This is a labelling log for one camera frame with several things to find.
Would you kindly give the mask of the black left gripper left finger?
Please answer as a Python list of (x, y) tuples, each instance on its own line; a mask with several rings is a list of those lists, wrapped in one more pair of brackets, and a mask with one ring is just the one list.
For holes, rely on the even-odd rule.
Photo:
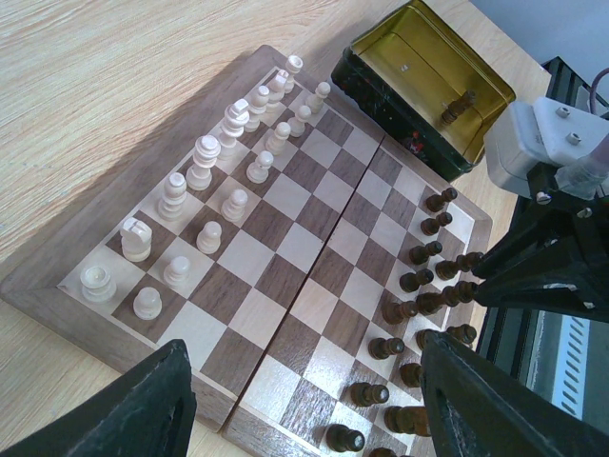
[(185, 456), (196, 412), (186, 343), (173, 339), (3, 456)]

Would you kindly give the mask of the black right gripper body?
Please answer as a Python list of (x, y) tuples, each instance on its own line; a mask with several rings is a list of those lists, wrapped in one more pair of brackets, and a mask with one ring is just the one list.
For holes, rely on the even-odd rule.
[(608, 301), (608, 199), (582, 200), (559, 189), (558, 169), (536, 164), (527, 180), (531, 203), (518, 219), (524, 235), (573, 235), (580, 246), (579, 286), (524, 286), (524, 289), (569, 288)]

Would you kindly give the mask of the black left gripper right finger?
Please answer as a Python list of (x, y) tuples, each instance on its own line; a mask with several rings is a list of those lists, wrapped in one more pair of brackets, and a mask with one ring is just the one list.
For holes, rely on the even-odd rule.
[(595, 429), (448, 334), (422, 350), (422, 394), (438, 456), (593, 456)]

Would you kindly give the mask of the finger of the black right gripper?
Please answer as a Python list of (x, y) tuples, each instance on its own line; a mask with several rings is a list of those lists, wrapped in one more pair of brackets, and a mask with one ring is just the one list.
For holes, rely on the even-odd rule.
[(508, 233), (488, 250), (472, 273), (483, 280), (526, 286), (579, 286), (580, 246), (573, 235)]
[(557, 314), (607, 314), (608, 301), (569, 288), (501, 289), (482, 283), (475, 301), (487, 308), (520, 308)]

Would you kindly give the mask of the dark chess king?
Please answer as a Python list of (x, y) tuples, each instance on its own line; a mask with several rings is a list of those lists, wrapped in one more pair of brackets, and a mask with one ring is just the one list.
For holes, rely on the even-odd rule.
[(442, 306), (456, 307), (459, 303), (469, 303), (474, 300), (479, 289), (475, 282), (459, 281), (455, 286), (446, 286), (442, 292), (426, 292), (416, 298), (418, 312), (421, 315), (431, 315)]

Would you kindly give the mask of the white chess pawn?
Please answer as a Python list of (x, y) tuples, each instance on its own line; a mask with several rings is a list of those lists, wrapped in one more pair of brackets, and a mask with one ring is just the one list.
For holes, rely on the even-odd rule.
[(297, 108), (295, 115), (291, 117), (287, 123), (290, 125), (290, 135), (300, 137), (305, 132), (306, 123), (310, 119), (312, 112), (307, 105), (302, 105)]

